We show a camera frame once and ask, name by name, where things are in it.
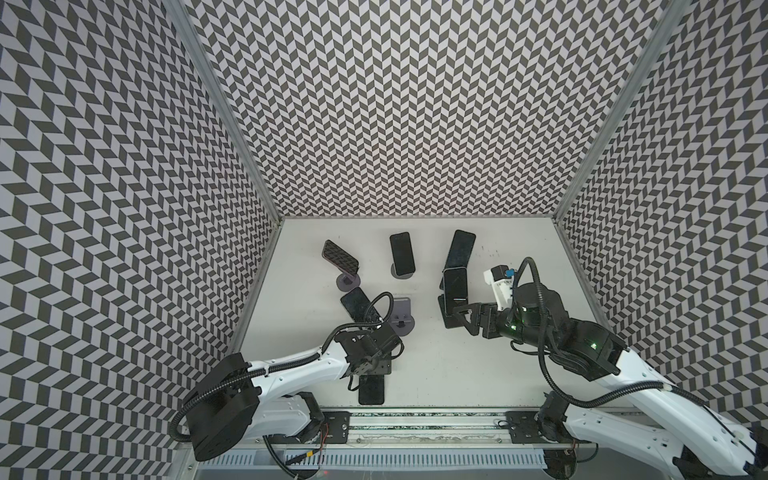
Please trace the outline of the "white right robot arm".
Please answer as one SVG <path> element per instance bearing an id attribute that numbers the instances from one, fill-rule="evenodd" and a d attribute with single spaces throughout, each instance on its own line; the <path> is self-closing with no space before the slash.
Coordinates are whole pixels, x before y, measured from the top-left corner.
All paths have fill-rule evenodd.
<path id="1" fill-rule="evenodd" d="M 508 280 L 492 288 L 495 302 L 447 301 L 446 313 L 472 336 L 530 345 L 542 366 L 553 362 L 607 391 L 577 400 L 552 386 L 535 416 L 541 438 L 596 443 L 673 479 L 766 478 L 766 428 L 747 428 L 713 412 L 620 337 L 571 317 L 558 293 Z"/>

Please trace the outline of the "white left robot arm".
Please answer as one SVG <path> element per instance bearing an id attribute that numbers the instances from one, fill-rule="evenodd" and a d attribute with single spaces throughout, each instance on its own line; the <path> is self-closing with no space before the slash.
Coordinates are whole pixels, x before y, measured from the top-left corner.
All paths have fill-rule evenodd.
<path id="1" fill-rule="evenodd" d="M 212 460 L 246 438 L 309 443 L 324 430 L 325 415 L 309 388 L 372 374 L 401 338 L 387 323 L 343 324 L 326 341 L 297 354 L 247 361 L 226 356 L 182 400 L 169 433 L 192 444 L 195 459 Z"/>

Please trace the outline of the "purple phone stand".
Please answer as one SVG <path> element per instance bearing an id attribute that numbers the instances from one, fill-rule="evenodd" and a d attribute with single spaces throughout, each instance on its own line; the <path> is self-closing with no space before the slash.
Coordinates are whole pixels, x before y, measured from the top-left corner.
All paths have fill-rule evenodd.
<path id="1" fill-rule="evenodd" d="M 378 323 L 380 314 L 370 307 L 370 300 L 360 287 L 347 292 L 340 299 L 344 309 L 355 323 Z"/>

